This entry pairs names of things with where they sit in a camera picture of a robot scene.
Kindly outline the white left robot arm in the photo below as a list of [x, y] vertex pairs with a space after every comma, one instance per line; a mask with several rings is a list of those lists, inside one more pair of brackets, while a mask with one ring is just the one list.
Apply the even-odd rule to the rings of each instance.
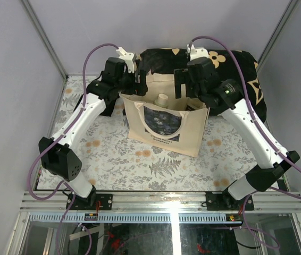
[[70, 198], [84, 209], [96, 206], [96, 189], [83, 175], [82, 162], [75, 149], [100, 114], [111, 114], [120, 93], [144, 95], [147, 92], [146, 78], [142, 76], [136, 81], [135, 61], [133, 53], [108, 58], [100, 76], [85, 86], [68, 121], [52, 138], [43, 137], [39, 141], [42, 167], [67, 184]]

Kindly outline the green bottle cream cap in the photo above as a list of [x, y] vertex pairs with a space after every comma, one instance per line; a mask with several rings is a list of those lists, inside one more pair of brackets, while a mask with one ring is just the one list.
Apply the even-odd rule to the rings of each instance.
[[154, 100], [154, 105], [162, 108], [168, 108], [168, 96], [166, 94], [160, 93], [157, 98]]

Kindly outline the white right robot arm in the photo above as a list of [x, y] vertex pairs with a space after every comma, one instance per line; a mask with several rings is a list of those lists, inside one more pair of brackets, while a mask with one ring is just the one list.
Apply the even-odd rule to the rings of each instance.
[[266, 191], [291, 167], [290, 163], [300, 159], [296, 151], [287, 151], [274, 139], [251, 105], [246, 104], [239, 83], [221, 79], [210, 59], [200, 57], [188, 62], [184, 69], [174, 70], [176, 98], [182, 96], [183, 84], [187, 97], [199, 99], [236, 129], [256, 159], [256, 166], [243, 177], [221, 194], [207, 198], [208, 206], [217, 210], [238, 209], [245, 197], [255, 191]]

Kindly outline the beige canvas tote bag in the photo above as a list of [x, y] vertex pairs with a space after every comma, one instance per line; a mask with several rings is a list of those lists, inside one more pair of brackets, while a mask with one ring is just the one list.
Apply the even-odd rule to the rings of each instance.
[[[129, 124], [130, 139], [183, 155], [197, 157], [210, 110], [197, 98], [175, 98], [172, 74], [146, 76], [144, 96], [121, 94]], [[168, 108], [154, 105], [158, 94], [169, 98]], [[186, 111], [187, 105], [201, 109]]]

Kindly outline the clear beige bottle black cap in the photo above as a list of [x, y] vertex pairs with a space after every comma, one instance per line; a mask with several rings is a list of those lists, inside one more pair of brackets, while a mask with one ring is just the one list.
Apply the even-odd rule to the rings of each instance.
[[201, 107], [200, 106], [196, 106], [196, 105], [189, 105], [188, 104], [186, 106], [186, 111], [197, 111], [199, 109], [201, 109]]

